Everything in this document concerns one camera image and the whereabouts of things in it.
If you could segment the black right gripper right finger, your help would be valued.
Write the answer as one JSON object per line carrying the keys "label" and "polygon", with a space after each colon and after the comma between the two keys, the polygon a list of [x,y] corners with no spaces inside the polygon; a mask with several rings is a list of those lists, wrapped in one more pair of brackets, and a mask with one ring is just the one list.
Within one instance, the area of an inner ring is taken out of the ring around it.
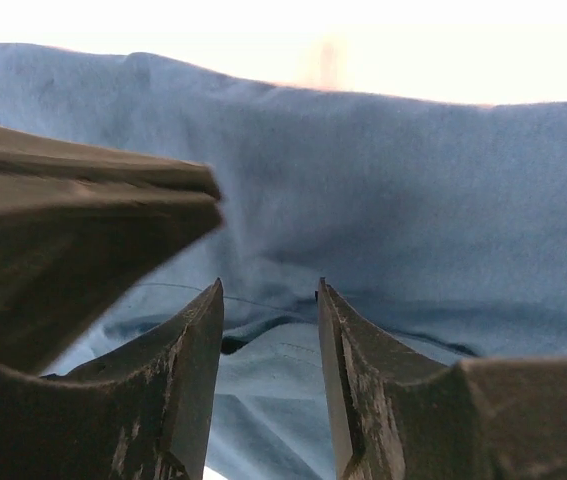
{"label": "black right gripper right finger", "polygon": [[316,293],[340,479],[567,479],[567,358],[445,366]]}

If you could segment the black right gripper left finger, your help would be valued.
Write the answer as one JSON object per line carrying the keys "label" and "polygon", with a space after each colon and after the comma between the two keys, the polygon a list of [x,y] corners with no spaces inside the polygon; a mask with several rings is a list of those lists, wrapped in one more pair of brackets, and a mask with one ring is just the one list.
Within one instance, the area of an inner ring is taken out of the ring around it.
{"label": "black right gripper left finger", "polygon": [[0,364],[0,479],[199,479],[224,320],[215,282],[64,376]]}

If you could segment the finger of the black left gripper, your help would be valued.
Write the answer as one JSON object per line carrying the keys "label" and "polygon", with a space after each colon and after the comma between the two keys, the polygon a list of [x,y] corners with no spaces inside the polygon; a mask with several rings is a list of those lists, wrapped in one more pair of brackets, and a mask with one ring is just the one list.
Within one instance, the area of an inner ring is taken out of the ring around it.
{"label": "finger of the black left gripper", "polygon": [[42,371],[136,280],[220,222],[202,192],[0,202],[0,363]]}
{"label": "finger of the black left gripper", "polygon": [[205,165],[64,142],[3,127],[0,171],[192,191],[221,198],[219,186]]}

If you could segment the teal blue t-shirt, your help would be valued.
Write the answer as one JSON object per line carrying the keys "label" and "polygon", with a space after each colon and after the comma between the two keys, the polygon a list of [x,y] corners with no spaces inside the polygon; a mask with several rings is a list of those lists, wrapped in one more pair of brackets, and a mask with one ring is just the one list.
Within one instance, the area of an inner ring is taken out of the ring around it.
{"label": "teal blue t-shirt", "polygon": [[145,53],[0,44],[0,126],[213,169],[223,227],[141,279],[52,371],[220,279],[207,462],[227,478],[334,477],[321,278],[442,363],[567,355],[567,103],[279,88]]}

